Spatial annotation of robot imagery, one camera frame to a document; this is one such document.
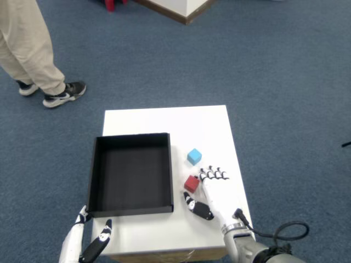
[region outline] white tabletop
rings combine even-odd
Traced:
[[[103,255],[223,247],[218,221],[196,216],[188,211],[184,202],[185,180],[190,174],[196,175],[199,168],[209,165],[221,167],[235,180],[241,208],[251,223],[227,108],[204,106],[105,112],[103,136],[163,132],[171,135],[174,212],[112,218],[111,240]],[[186,160],[193,148],[202,153],[202,160],[195,167]],[[194,198],[206,202],[201,187]],[[93,219],[92,239],[103,229],[106,219]]]

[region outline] open black box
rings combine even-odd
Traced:
[[[97,137],[87,210],[93,217],[172,212],[169,134]]]

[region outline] white wall corner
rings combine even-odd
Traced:
[[[202,6],[208,0],[186,0],[186,15],[190,15],[194,12],[197,8]]]
[[[186,9],[189,0],[149,0],[155,4],[160,5],[163,8],[167,8],[182,16],[187,16]]]

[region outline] black cable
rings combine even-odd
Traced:
[[[306,237],[309,233],[309,226],[307,225],[307,223],[305,222],[302,222],[302,221],[290,221],[290,222],[287,222],[285,224],[282,224],[281,226],[279,226],[274,234],[267,234],[267,233],[261,233],[259,231],[257,231],[256,229],[253,229],[251,226],[250,226],[250,223],[247,221],[246,217],[244,216],[243,212],[241,209],[237,209],[234,213],[234,216],[236,218],[239,218],[245,226],[247,226],[248,229],[250,229],[252,232],[254,232],[255,234],[261,236],[261,237],[268,237],[268,238],[272,238],[275,245],[278,246],[278,243],[277,243],[277,239],[279,240],[285,240],[285,241],[295,241],[295,240],[299,240],[299,239],[302,239],[304,237]],[[294,226],[294,225],[301,225],[301,226],[304,226],[305,227],[305,232],[302,234],[302,235],[299,235],[299,236],[294,236],[294,237],[284,237],[284,236],[279,236],[279,233],[283,230],[283,229],[286,229],[287,227],[290,227],[290,226]]]
[[[346,142],[345,144],[342,144],[341,147],[344,148],[344,147],[346,147],[346,146],[348,146],[348,145],[351,145],[351,141],[350,141],[350,142]]]

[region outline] robot finger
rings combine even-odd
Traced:
[[[220,167],[218,167],[217,170],[220,172],[224,180],[229,179],[227,173],[225,171],[222,171]]]
[[[85,222],[89,221],[91,216],[87,212],[87,206],[84,205],[81,211],[79,212],[79,215],[77,216],[76,219],[76,224],[84,224]]]
[[[217,168],[215,171],[214,171],[214,175],[217,179],[223,179],[222,177],[222,174],[221,172],[218,170],[219,168]]]
[[[205,170],[204,170],[203,168],[200,169],[199,178],[201,179],[202,182],[203,182],[206,178],[208,178],[208,175],[207,175],[207,173],[205,172]]]
[[[212,168],[212,166],[210,166],[210,170],[206,173],[209,179],[215,178],[215,175],[214,175],[211,168]]]
[[[112,220],[108,219],[101,234],[85,249],[80,256],[80,263],[91,263],[100,255],[110,241]]]
[[[206,220],[212,220],[214,218],[208,205],[202,202],[195,201],[190,197],[190,195],[187,192],[184,192],[184,198],[186,204],[188,205],[188,209],[195,215],[198,215],[199,217]]]

